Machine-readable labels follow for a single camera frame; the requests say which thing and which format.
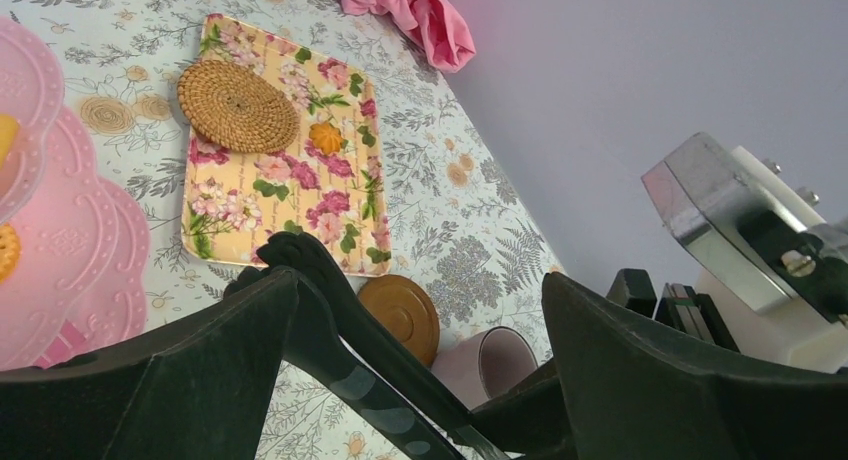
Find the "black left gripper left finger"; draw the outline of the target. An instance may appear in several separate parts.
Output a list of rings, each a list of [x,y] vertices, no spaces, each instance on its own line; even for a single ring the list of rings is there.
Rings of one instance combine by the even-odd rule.
[[[1,375],[5,459],[251,459],[298,305],[278,270],[49,368]]]

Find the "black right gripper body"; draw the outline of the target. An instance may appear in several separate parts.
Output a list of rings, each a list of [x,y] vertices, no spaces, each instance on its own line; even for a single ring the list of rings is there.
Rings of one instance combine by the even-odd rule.
[[[711,296],[689,285],[667,283],[657,295],[646,270],[626,268],[617,272],[606,298],[701,341],[739,352]]]

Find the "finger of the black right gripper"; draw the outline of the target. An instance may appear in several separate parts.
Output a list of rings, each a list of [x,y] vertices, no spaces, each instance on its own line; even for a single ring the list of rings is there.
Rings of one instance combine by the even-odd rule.
[[[563,391],[548,360],[506,393],[471,412],[471,425],[523,459],[576,460]]]

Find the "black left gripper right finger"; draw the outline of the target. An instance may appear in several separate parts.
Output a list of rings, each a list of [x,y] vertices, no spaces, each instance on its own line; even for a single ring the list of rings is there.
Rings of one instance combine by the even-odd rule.
[[[544,319],[581,459],[843,459],[847,379],[770,363],[544,277]]]

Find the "floral rectangular serving tray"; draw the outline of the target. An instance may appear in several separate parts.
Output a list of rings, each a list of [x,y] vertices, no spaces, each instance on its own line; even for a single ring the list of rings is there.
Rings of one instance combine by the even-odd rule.
[[[378,277],[392,261],[374,87],[361,70],[221,15],[203,26],[200,56],[252,69],[282,91],[300,115],[300,132],[271,154],[232,152],[191,134],[182,242],[196,257],[258,264],[275,232],[307,232],[343,272]],[[310,126],[330,122],[345,139],[323,155]]]

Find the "orange flower cookie toy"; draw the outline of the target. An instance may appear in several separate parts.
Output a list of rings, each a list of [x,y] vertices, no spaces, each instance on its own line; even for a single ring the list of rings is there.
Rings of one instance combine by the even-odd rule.
[[[339,128],[330,122],[315,123],[310,126],[309,138],[313,146],[323,155],[332,155],[342,150],[344,137]]]

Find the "pink cake slice toy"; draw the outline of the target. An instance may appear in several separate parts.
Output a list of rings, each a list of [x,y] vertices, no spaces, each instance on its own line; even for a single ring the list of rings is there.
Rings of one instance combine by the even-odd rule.
[[[34,363],[39,368],[49,368],[70,360],[86,344],[86,336],[71,322],[65,321],[59,333]]]

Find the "small orange cookie toy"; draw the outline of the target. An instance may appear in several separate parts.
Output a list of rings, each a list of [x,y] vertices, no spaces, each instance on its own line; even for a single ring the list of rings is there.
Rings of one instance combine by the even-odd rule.
[[[8,223],[1,226],[0,238],[0,282],[3,283],[17,268],[22,245],[17,231]]]

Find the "yellow rectangular biscuit toy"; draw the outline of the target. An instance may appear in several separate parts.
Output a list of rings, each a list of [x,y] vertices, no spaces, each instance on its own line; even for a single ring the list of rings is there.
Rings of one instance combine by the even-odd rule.
[[[20,131],[20,122],[12,115],[0,115],[0,166],[3,167]]]

